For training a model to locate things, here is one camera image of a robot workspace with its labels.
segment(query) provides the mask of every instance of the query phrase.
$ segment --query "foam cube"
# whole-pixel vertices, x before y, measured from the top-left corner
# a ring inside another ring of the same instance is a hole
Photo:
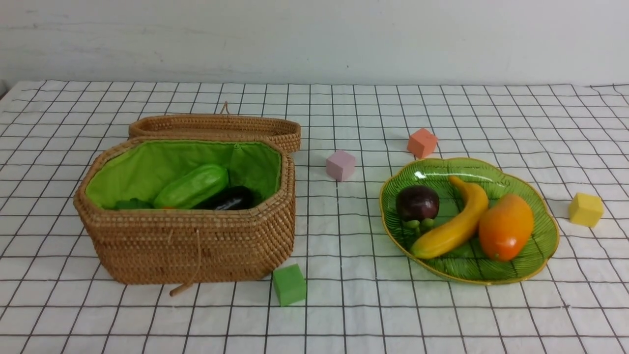
[[[294,264],[273,271],[273,288],[280,306],[288,306],[306,298],[306,279],[299,265]]]
[[[426,158],[435,152],[437,137],[426,128],[421,128],[408,137],[406,149],[418,159]]]
[[[336,151],[325,163],[325,171],[337,181],[347,181],[356,170],[356,157],[343,150]]]
[[[603,216],[603,201],[596,195],[577,193],[568,207],[570,222],[594,227]]]

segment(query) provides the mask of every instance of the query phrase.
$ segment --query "orange block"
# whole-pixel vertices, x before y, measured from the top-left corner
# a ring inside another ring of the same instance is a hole
[[[437,137],[426,128],[421,128],[408,138],[409,150],[418,159],[423,159],[435,152],[437,147]]]

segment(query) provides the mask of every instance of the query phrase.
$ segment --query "green block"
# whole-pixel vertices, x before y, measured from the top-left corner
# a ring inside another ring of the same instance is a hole
[[[306,279],[299,265],[274,270],[273,287],[280,306],[288,306],[306,298]]]

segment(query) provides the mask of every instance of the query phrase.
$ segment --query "orange mango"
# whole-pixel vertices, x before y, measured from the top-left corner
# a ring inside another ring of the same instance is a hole
[[[515,258],[533,234],[535,219],[528,203],[508,193],[483,213],[478,236],[489,259],[507,262]]]

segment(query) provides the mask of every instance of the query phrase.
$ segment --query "green fabric lining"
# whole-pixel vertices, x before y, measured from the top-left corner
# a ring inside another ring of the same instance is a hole
[[[251,189],[255,204],[279,189],[282,157],[264,143],[155,140],[107,162],[87,185],[86,195],[106,209],[131,198],[153,202],[170,182],[208,163],[228,170],[229,186]]]

